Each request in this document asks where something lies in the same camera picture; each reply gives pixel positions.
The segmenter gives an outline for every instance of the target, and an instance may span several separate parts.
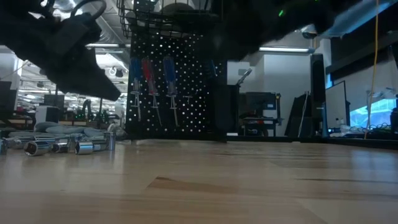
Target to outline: window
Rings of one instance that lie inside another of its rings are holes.
[[[375,103],[372,103],[371,109],[371,125],[380,125],[380,124],[391,124],[390,115],[392,109],[397,107],[396,100],[381,100]],[[366,127],[368,124],[368,111],[366,106],[351,111],[349,113],[349,118],[351,121],[351,127],[360,126]]]

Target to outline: pegboard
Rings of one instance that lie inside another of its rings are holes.
[[[215,78],[222,78],[226,83],[226,62],[200,61],[195,56],[193,46],[201,38],[200,35],[191,35],[184,39],[170,39],[156,35],[133,36],[131,57],[139,60],[149,57],[152,62],[155,85],[159,93],[157,104],[162,122],[160,125],[157,112],[152,108],[153,96],[149,95],[145,78],[140,83],[141,121],[138,120],[137,108],[133,107],[134,81],[130,76],[126,131],[133,138],[203,139],[214,132],[211,82]],[[167,96],[163,64],[166,56],[174,58],[178,126],[175,125],[174,110],[170,109],[171,99]]]

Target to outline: wire basket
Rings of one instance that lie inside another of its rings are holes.
[[[212,0],[117,0],[123,35],[182,38],[206,34],[221,21]]]

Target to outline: wooden table surface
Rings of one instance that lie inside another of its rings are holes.
[[[0,156],[0,223],[398,223],[398,151],[149,141]]]

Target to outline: yellow cable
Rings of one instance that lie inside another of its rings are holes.
[[[372,88],[371,88],[371,99],[369,103],[369,111],[368,111],[368,124],[366,125],[365,130],[365,139],[368,136],[368,129],[371,125],[371,113],[372,113],[372,102],[373,102],[373,94],[374,94],[374,80],[377,72],[377,55],[379,52],[379,0],[376,0],[376,28],[375,28],[375,50],[374,50],[374,65],[373,65],[373,77],[372,77]]]

